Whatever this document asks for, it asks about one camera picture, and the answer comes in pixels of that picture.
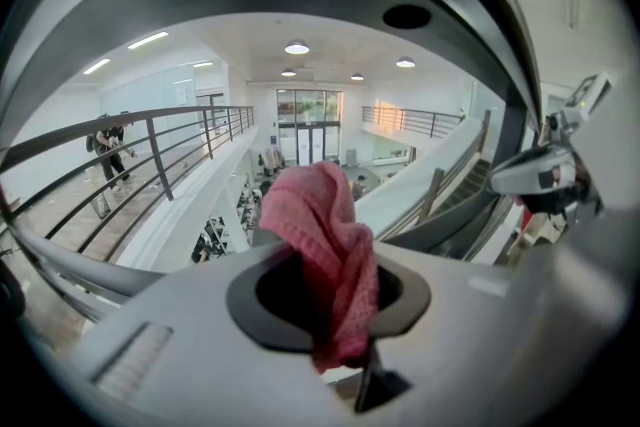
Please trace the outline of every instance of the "black circular hole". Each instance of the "black circular hole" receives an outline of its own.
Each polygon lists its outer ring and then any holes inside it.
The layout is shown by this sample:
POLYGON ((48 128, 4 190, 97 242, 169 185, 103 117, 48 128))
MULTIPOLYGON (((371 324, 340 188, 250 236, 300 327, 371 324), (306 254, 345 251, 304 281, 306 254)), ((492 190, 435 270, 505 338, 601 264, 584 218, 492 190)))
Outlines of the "black circular hole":
POLYGON ((431 20, 431 13, 423 7, 405 4, 389 9, 382 17, 394 29, 419 29, 431 20))

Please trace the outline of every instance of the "ceiling light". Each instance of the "ceiling light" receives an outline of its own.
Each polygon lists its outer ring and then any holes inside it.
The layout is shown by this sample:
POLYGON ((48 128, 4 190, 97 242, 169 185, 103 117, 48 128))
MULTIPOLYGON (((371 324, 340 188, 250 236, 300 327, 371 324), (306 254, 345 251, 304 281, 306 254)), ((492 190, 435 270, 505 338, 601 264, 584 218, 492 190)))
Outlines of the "ceiling light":
POLYGON ((399 66, 400 68, 414 68, 415 65, 416 63, 413 62, 411 57, 401 57, 396 63, 396 66, 399 66))
POLYGON ((90 73, 93 73, 98 68, 100 68, 100 66, 104 66, 108 62, 111 62, 111 59, 103 59, 102 61, 99 61, 96 64, 94 64, 91 68, 88 68, 87 70, 85 70, 84 74, 89 75, 90 73))
POLYGON ((135 42, 133 45, 129 45, 127 48, 129 50, 133 50, 134 48, 141 47, 145 43, 150 43, 151 41, 155 41, 156 39, 164 38, 168 36, 168 32, 159 32, 158 34, 154 34, 153 36, 149 36, 148 38, 141 39, 140 41, 135 42))
POLYGON ((301 39, 294 39, 286 47, 284 47, 284 51, 287 54, 300 55, 300 54, 306 54, 309 51, 309 47, 301 39))

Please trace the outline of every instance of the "staircase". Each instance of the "staircase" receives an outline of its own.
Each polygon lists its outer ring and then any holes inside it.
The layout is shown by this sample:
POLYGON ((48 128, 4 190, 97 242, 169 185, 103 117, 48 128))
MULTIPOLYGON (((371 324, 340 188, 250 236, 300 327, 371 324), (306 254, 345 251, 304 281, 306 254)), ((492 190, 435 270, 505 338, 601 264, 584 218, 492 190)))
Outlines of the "staircase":
POLYGON ((491 164, 489 162, 486 160, 478 160, 462 183, 458 185, 453 194, 451 194, 442 205, 432 212, 430 217, 437 216, 442 212, 449 210, 459 203, 462 203, 470 196, 481 191, 484 188, 487 177, 489 176, 489 169, 491 169, 491 164))

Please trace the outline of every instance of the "balcony railing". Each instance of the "balcony railing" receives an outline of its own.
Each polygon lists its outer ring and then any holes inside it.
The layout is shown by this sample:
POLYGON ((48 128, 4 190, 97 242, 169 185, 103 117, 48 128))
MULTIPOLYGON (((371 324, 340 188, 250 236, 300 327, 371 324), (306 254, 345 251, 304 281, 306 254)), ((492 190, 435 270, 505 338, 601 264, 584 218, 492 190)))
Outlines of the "balcony railing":
POLYGON ((393 107, 363 107, 362 121, 375 123, 383 128, 408 130, 428 135, 430 138, 445 138, 462 117, 439 112, 396 109, 393 107))
POLYGON ((106 189, 114 186, 116 182, 121 180, 127 174, 132 173, 141 166, 152 162, 155 164, 155 174, 146 179, 140 186, 133 190, 128 196, 120 201, 111 211, 106 215, 100 223, 93 228, 90 233, 86 235, 84 240, 74 248, 76 252, 82 253, 96 238, 96 236, 105 228, 105 226, 118 215, 122 209, 135 199, 141 192, 143 192, 150 184, 157 181, 162 185, 161 192, 151 198, 151 201, 144 206, 142 211, 131 221, 131 223, 119 234, 117 240, 111 245, 104 256, 104 261, 109 261, 118 247, 131 233, 131 231, 138 225, 138 223, 149 213, 149 211, 158 203, 162 197, 166 197, 169 201, 173 200, 173 188, 182 180, 190 171, 196 168, 204 159, 213 159, 214 148, 218 148, 228 141, 233 141, 234 137, 242 134, 251 125, 254 124, 253 107, 229 107, 229 106, 197 106, 197 107, 178 107, 170 109, 157 109, 150 111, 133 112, 127 114, 120 114, 117 116, 110 116, 105 118, 98 118, 96 120, 79 123, 76 125, 68 126, 35 137, 23 143, 17 144, 9 148, 7 156, 2 162, 0 167, 0 173, 4 173, 9 169, 17 166, 18 164, 43 153, 51 148, 60 146, 64 143, 72 141, 74 139, 83 138, 87 135, 94 135, 99 130, 105 129, 105 127, 114 127, 121 125, 128 125, 134 122, 144 121, 146 123, 147 135, 139 138, 122 146, 118 146, 112 150, 109 150, 102 155, 98 155, 88 162, 76 167, 69 171, 65 175, 61 176, 57 180, 53 181, 43 189, 36 192, 28 200, 23 202, 17 208, 11 212, 11 217, 16 218, 25 213, 45 197, 51 194, 53 191, 63 186, 73 178, 80 175, 83 171, 90 167, 100 164, 103 159, 108 159, 112 155, 123 151, 130 150, 135 146, 145 144, 150 146, 150 155, 146 158, 141 158, 139 162, 124 172, 114 176, 108 180, 104 185, 101 185, 84 199, 73 205, 66 215, 64 215, 48 232, 45 234, 46 239, 51 239, 56 233, 58 233, 65 225, 67 225, 78 213, 89 205, 93 200, 98 198, 106 189), (195 113, 199 115, 197 121, 182 124, 167 130, 156 132, 154 126, 154 120, 157 118, 171 117, 177 115, 184 115, 189 113, 195 113), (172 132, 186 129, 188 127, 197 127, 198 130, 194 134, 190 134, 189 137, 182 139, 174 144, 170 144, 162 149, 158 146, 158 138, 172 132), (203 139, 203 142, 198 144, 197 138, 203 139), (188 151, 173 160, 168 165, 163 164, 162 156, 168 152, 189 143, 189 141, 196 140, 195 144, 191 143, 188 146, 188 151), (203 155, 199 156, 197 152, 202 151, 203 155), (194 155, 198 158, 194 162, 188 164, 185 159, 194 155), (171 181, 167 178, 167 171, 175 168, 178 164, 183 162, 184 169, 181 169, 177 176, 173 177, 171 181))

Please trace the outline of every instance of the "pink towel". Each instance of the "pink towel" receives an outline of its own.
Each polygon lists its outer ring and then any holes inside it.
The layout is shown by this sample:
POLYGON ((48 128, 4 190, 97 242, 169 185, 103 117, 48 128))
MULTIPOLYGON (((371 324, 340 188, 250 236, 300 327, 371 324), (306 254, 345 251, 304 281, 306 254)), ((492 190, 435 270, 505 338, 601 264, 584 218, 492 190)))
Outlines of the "pink towel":
POLYGON ((378 311, 378 270, 373 234, 355 222, 344 172, 328 162, 285 169, 263 199, 260 227, 302 254, 318 371, 362 366, 378 311))

